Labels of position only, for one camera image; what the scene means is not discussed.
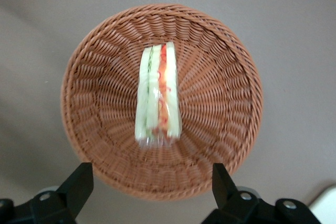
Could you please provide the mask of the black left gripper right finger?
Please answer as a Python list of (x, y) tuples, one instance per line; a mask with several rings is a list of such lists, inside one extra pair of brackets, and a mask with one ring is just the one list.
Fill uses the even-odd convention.
[(273, 206), (250, 191), (238, 189), (224, 164), (213, 164), (212, 192), (217, 208), (203, 223), (320, 223), (298, 200), (280, 198)]

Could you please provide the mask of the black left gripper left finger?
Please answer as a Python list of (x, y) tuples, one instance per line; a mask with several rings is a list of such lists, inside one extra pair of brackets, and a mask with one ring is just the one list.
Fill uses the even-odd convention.
[(45, 188), (29, 201), (15, 206), (1, 199), (1, 223), (76, 223), (94, 188), (91, 163), (81, 163), (57, 188)]

